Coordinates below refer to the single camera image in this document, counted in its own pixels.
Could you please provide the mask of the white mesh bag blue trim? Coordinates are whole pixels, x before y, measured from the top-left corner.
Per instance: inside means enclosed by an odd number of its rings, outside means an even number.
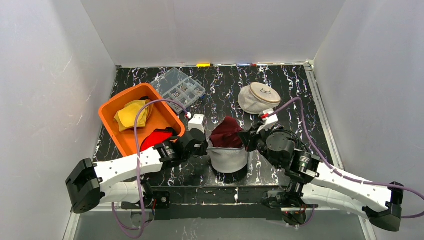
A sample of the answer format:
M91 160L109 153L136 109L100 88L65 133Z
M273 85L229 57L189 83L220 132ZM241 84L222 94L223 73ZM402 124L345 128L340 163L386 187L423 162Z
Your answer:
M212 167L219 173L232 174L248 165L251 152L242 148L210 147L206 150Z

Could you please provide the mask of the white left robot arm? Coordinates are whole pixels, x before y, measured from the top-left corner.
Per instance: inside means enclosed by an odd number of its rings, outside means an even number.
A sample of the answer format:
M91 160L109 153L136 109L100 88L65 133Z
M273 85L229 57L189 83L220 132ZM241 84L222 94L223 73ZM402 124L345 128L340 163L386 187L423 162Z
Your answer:
M110 161L80 160L65 180L71 202L71 211L83 214L100 204L140 203L153 198L145 180L129 182L137 175L159 173L188 161L193 156L206 154L208 143L205 133L191 129L152 146L140 154Z

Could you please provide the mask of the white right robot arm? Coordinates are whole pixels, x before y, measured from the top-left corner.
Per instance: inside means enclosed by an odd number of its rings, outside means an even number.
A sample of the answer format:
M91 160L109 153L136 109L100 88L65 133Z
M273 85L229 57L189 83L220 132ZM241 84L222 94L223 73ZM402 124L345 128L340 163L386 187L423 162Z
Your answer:
M290 178L284 204L334 208L361 216L380 229L398 232L402 218L402 185L398 188L350 181L351 174L335 173L320 157L283 129L243 130L237 134L247 151L258 151Z

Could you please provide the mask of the maroon bra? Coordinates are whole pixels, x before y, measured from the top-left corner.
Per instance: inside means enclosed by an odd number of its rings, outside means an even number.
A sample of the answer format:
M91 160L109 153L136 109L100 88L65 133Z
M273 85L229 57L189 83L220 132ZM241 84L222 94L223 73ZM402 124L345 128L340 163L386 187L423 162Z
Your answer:
M243 143L238 133L243 130L235 118L226 116L222 123L212 131L209 139L214 148L240 149L243 147Z

